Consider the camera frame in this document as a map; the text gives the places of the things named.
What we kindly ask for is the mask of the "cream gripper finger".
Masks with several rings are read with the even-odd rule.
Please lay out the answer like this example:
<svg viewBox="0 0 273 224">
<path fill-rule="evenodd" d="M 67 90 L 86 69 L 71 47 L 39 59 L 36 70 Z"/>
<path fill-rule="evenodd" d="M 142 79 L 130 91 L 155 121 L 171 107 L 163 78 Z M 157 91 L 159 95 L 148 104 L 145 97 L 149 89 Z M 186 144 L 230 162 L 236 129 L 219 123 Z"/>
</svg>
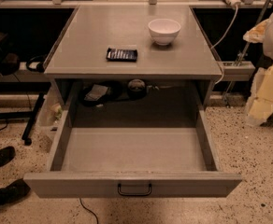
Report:
<svg viewBox="0 0 273 224">
<path fill-rule="evenodd" d="M 260 126 L 273 114 L 273 64 L 257 70 L 245 114 L 245 122 L 250 126 Z"/>
<path fill-rule="evenodd" d="M 250 43 L 263 43 L 266 39 L 268 19 L 259 22 L 245 33 L 243 39 Z"/>
</svg>

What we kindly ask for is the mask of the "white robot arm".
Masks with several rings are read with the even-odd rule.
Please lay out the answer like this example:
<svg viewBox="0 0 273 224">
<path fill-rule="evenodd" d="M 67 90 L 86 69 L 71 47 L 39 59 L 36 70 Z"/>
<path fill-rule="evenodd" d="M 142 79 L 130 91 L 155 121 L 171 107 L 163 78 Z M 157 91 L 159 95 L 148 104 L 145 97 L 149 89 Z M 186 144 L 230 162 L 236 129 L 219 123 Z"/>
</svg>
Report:
<svg viewBox="0 0 273 224">
<path fill-rule="evenodd" d="M 262 43 L 264 55 L 273 60 L 273 13 L 247 31 L 243 39 Z M 273 64 L 267 69 L 260 67 L 254 75 L 245 113 L 250 126 L 260 126 L 273 114 Z"/>
</svg>

